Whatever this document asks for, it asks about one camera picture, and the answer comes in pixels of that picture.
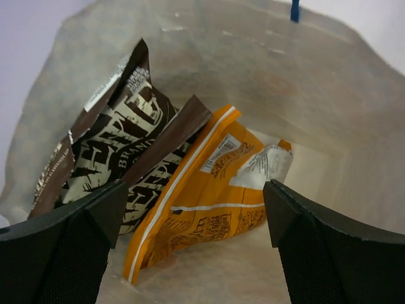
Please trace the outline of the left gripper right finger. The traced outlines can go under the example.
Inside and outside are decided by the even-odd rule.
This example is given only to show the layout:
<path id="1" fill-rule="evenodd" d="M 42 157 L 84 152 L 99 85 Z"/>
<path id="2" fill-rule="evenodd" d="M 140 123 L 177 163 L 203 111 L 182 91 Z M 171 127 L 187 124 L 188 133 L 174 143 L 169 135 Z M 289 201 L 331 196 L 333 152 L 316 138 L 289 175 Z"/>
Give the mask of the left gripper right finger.
<path id="1" fill-rule="evenodd" d="M 346 217 L 275 179 L 263 196 L 292 303 L 404 303 L 404 235 Z"/>

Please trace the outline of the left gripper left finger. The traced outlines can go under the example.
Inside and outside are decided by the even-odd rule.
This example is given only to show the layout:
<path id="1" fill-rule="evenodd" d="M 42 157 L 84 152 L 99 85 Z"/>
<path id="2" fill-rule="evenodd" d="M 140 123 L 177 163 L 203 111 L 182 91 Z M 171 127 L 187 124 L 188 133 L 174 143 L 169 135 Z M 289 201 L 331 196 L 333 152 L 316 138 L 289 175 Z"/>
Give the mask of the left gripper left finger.
<path id="1" fill-rule="evenodd" d="M 1 229 L 1 303 L 95 303 L 128 187 L 114 181 Z"/>

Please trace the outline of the blue checkered paper bag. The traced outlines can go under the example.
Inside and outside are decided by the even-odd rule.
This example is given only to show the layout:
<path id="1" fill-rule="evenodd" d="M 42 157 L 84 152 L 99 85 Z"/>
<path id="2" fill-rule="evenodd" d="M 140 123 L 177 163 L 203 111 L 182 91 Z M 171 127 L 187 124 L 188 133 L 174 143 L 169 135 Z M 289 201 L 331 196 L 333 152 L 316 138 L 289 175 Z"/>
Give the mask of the blue checkered paper bag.
<path id="1" fill-rule="evenodd" d="M 42 171 L 93 93 L 143 39 L 176 114 L 197 96 L 234 106 L 264 145 L 292 146 L 283 181 L 305 198 L 404 235 L 404 75 L 337 20 L 297 1 L 1 2 L 1 229 L 24 222 Z M 292 303 L 266 220 L 139 270 L 120 235 L 95 303 Z"/>

